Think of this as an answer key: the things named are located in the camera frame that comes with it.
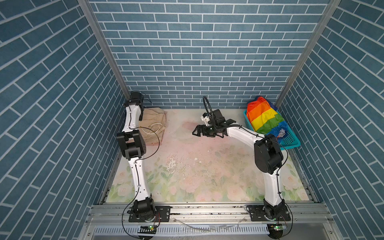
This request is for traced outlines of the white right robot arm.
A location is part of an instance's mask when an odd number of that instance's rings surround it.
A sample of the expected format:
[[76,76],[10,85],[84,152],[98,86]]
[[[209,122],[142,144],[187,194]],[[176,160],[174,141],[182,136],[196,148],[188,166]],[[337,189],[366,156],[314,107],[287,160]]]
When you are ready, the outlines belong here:
[[233,120],[222,122],[218,127],[209,124],[198,125],[192,135],[201,137],[231,137],[252,147],[255,164],[263,173],[265,184],[264,211],[269,218],[275,218],[285,207],[281,192],[280,169],[284,155],[274,135],[262,135],[251,132]]

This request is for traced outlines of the red shorts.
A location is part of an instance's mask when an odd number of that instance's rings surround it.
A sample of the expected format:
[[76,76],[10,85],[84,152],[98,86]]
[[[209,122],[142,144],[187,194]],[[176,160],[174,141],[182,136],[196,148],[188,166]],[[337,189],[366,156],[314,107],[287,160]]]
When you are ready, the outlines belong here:
[[288,124],[277,108],[263,97],[257,97],[247,104],[246,117],[251,129],[263,135],[274,135],[283,139],[288,134]]

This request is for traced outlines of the beige shorts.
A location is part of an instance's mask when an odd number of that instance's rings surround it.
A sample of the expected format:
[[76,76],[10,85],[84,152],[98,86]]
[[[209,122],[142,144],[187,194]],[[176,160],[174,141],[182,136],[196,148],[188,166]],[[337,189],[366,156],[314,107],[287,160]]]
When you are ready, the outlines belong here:
[[160,108],[144,109],[143,120],[140,121],[140,132],[147,146],[162,142],[166,130],[166,113]]

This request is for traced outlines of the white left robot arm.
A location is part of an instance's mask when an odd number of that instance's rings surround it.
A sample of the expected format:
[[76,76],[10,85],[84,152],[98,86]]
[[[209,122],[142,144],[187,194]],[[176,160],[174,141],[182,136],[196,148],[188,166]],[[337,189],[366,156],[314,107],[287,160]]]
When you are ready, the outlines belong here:
[[117,141],[123,157],[128,161],[133,175],[135,198],[131,212],[135,215],[154,214],[156,211],[152,194],[147,186],[144,160],[147,158],[147,146],[139,130],[143,119],[144,107],[141,100],[128,100],[124,104],[126,120]]

